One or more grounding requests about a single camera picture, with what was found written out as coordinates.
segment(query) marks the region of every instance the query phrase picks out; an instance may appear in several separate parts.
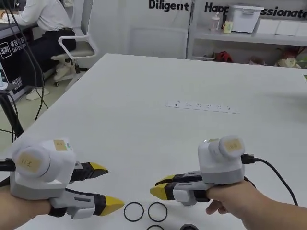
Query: office chair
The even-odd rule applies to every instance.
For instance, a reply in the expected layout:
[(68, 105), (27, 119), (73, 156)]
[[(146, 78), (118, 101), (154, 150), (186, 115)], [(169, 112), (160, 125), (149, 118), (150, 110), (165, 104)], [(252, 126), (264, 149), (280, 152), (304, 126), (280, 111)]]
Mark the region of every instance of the office chair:
[[(84, 72), (80, 71), (80, 67), (78, 65), (77, 60), (83, 58), (92, 58), (98, 53), (97, 46), (93, 42), (90, 35), (90, 19), (92, 5), (93, 0), (84, 1), (83, 16), (89, 15), (89, 17), (83, 18), (80, 28), (74, 28), (74, 31), (77, 34), (76, 36), (62, 36), (59, 38), (59, 44), (61, 45), (65, 53), (53, 56), (51, 58), (52, 60), (60, 61), (60, 65), (58, 65), (57, 68), (57, 74), (54, 76), (54, 85), (58, 87), (59, 81), (71, 79), (65, 91), (67, 91), (84, 74)], [(75, 50), (68, 51), (68, 49), (64, 46), (63, 40), (67, 39), (76, 39), (77, 47)]]

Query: white shoe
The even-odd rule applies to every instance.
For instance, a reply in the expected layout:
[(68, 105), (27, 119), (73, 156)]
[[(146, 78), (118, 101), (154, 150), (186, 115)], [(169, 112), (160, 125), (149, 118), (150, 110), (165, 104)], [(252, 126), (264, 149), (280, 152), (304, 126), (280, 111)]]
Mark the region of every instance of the white shoe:
[(69, 73), (70, 69), (70, 66), (60, 66), (59, 68), (57, 68), (57, 74), (53, 77), (53, 79), (55, 81), (60, 80), (62, 77), (67, 75), (67, 73)]
[[(25, 97), (27, 100), (36, 100), (38, 98), (40, 98), (40, 95), (42, 95), (43, 93), (43, 89), (42, 88), (37, 88), (37, 92), (36, 89), (32, 89), (32, 91)], [(44, 89), (44, 96), (50, 94), (49, 90), (47, 90), (46, 88)]]

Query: white shirt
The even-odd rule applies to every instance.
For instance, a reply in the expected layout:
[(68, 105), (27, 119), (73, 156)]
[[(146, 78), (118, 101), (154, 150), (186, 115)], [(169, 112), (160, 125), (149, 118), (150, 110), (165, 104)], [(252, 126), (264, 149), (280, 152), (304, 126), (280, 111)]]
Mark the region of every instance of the white shirt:
[[(59, 0), (27, 0), (21, 14), (14, 15), (19, 25), (37, 25), (44, 31), (58, 31), (72, 28), (71, 21)], [(4, 14), (4, 21), (8, 22), (8, 15)]]

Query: person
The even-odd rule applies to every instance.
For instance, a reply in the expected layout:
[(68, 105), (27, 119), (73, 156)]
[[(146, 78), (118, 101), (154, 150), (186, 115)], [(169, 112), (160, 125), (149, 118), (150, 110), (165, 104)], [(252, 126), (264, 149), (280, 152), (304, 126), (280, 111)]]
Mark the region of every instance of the person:
[[(307, 209), (273, 201), (249, 182), (217, 186), (207, 191), (213, 201), (207, 214), (231, 213), (248, 230), (306, 230)], [(35, 216), (49, 213), (47, 201), (25, 201), (13, 197), (9, 187), (0, 188), (0, 229), (12, 230)]]
[[(59, 45), (59, 38), (75, 35), (62, 3), (59, 0), (27, 0), (25, 8), (20, 14), (13, 13), (19, 25), (29, 26), (37, 23), (39, 28), (45, 32), (41, 38), (29, 44), (29, 46), (43, 72), (54, 68), (59, 62), (51, 60), (51, 57), (65, 53)], [(0, 10), (0, 18), (5, 22), (10, 20), (11, 23), (14, 23), (12, 15), (6, 14), (5, 10)], [(69, 51), (76, 48), (75, 39), (64, 40), (63, 44)], [(28, 100), (40, 98), (37, 93), (41, 95), (44, 86), (39, 68), (33, 60), (32, 62), (36, 67), (36, 78), (27, 54), (22, 54), (20, 61), (22, 84), (33, 87), (31, 93), (26, 97)], [(45, 89), (44, 95), (47, 94), (49, 94), (49, 91)]]

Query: red object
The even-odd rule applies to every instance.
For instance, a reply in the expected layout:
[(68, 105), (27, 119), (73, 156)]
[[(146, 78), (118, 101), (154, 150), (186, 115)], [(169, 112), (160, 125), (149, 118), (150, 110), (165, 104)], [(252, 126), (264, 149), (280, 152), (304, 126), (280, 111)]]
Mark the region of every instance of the red object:
[(215, 59), (214, 61), (218, 62), (230, 62), (233, 63), (234, 61), (232, 60), (230, 54), (228, 54), (226, 51), (223, 51), (221, 53), (215, 53)]

